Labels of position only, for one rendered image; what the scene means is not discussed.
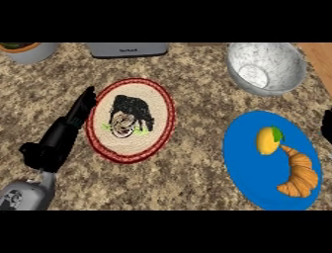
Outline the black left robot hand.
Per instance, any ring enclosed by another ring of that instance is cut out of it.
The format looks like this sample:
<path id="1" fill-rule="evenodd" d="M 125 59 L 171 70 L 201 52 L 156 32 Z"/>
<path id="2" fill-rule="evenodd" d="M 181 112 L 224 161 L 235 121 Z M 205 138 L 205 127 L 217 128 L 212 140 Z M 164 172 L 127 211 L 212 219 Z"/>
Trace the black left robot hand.
<path id="1" fill-rule="evenodd" d="M 57 171 L 72 150 L 79 129 L 94 106 L 94 87 L 90 86 L 75 100 L 66 115 L 56 119 L 41 141 L 26 142 L 19 148 L 25 164 L 31 168 L 50 173 Z"/>

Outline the yellow lemon with leaf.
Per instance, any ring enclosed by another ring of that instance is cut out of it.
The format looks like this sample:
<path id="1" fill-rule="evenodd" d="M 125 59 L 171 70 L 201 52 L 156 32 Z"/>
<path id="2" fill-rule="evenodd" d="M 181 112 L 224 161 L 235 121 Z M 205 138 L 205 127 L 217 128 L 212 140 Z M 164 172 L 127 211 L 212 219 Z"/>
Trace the yellow lemon with leaf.
<path id="1" fill-rule="evenodd" d="M 283 134 L 276 126 L 266 126 L 257 134 L 257 149 L 261 155 L 272 155 L 278 150 Z"/>

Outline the blue plate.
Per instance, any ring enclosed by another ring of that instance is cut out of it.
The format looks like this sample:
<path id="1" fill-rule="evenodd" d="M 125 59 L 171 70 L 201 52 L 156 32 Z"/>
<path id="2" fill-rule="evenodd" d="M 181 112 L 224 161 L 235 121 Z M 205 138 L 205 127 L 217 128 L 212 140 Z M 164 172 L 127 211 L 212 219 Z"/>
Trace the blue plate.
<path id="1" fill-rule="evenodd" d="M 264 210 L 304 211 L 313 204 L 320 187 L 310 196 L 289 197 L 278 190 L 289 175 L 288 157 L 278 149 L 272 155 L 261 155 L 257 149 L 257 133 L 263 127 L 278 127 L 283 140 L 280 143 L 304 153 L 312 160 L 312 168 L 322 182 L 322 169 L 317 152 L 304 132 L 295 123 L 267 111 L 244 113 L 229 124 L 221 154 L 227 173 L 245 198 Z"/>

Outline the white marble bowl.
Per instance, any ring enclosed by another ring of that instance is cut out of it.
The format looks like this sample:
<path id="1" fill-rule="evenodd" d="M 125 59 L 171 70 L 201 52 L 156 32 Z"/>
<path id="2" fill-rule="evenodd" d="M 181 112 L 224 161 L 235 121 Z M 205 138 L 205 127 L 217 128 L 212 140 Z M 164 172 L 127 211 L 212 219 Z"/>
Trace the white marble bowl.
<path id="1" fill-rule="evenodd" d="M 227 70 L 246 92 L 257 96 L 279 96 L 301 84 L 306 62 L 289 42 L 232 42 Z"/>

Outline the brown croissant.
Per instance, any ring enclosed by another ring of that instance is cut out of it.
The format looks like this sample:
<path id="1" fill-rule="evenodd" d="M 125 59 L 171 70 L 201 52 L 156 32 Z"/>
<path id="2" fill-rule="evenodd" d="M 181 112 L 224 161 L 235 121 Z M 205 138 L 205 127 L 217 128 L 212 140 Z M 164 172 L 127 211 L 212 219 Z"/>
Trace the brown croissant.
<path id="1" fill-rule="evenodd" d="M 276 186 L 276 190 L 292 198 L 307 198 L 319 183 L 312 160 L 294 148 L 282 145 L 280 149 L 288 158 L 289 173 L 286 181 Z"/>

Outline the round woven red-rimmed placemat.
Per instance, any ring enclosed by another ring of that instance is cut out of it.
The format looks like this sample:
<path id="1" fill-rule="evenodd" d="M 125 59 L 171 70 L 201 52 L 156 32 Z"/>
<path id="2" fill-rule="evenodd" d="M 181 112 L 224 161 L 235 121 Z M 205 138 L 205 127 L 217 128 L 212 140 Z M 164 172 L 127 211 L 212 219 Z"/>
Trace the round woven red-rimmed placemat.
<path id="1" fill-rule="evenodd" d="M 174 122 L 174 102 L 167 89 L 144 78 L 119 80 L 96 97 L 85 122 L 90 146 L 116 163 L 140 162 L 164 147 Z"/>

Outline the grey plant pot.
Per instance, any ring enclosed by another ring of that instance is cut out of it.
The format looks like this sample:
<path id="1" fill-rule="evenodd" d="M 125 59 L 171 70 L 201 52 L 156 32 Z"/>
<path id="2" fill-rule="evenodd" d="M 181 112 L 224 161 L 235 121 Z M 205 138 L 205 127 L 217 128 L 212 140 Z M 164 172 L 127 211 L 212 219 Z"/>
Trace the grey plant pot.
<path id="1" fill-rule="evenodd" d="M 56 48 L 56 42 L 34 42 L 28 46 L 14 49 L 5 48 L 0 44 L 0 50 L 20 64 L 32 64 L 45 60 L 54 54 Z"/>

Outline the grey toaster appliance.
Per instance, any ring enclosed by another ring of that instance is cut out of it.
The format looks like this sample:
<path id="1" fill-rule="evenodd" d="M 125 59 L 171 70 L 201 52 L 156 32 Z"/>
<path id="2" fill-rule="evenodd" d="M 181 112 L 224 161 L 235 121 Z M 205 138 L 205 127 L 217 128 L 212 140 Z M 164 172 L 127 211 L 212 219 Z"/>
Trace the grey toaster appliance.
<path id="1" fill-rule="evenodd" d="M 94 58 L 158 56 L 167 53 L 165 42 L 88 42 Z"/>

